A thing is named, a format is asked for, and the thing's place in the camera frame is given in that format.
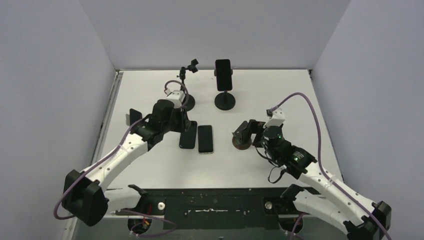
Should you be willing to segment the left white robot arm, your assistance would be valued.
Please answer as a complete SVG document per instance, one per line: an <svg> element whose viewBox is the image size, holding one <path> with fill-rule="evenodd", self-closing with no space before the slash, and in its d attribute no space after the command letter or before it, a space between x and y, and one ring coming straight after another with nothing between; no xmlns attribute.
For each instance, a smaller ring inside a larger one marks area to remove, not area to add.
<svg viewBox="0 0 424 240"><path fill-rule="evenodd" d="M136 215L145 213L148 200L144 190L134 184L110 190L109 185L132 162L160 143L166 133L182 133L189 126L187 109L180 99L158 100L150 114L130 125L108 155L82 171L67 174L58 204L89 227L110 212L130 209Z"/></svg>

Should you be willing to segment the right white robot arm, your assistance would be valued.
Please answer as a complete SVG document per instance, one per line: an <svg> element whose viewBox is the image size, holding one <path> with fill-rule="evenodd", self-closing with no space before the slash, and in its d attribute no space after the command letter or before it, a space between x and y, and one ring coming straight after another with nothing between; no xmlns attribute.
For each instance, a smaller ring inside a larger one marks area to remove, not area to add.
<svg viewBox="0 0 424 240"><path fill-rule="evenodd" d="M296 184L281 195L281 207L289 214L309 214L334 226L349 240L381 240L391 224L391 207L375 202L354 191L328 170L320 167L309 152L291 144L283 136L282 126L266 126L264 122L244 121L234 132L233 145L238 149L250 146L263 148L264 158L296 180L318 191L310 193Z"/></svg>

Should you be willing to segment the brown base phone stand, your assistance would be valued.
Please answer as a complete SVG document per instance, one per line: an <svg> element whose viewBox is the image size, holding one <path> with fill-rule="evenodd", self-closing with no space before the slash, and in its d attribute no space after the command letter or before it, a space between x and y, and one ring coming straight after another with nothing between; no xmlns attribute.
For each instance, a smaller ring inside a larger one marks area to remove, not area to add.
<svg viewBox="0 0 424 240"><path fill-rule="evenodd" d="M238 150L247 150L252 146L251 134L241 131L233 132L232 144Z"/></svg>

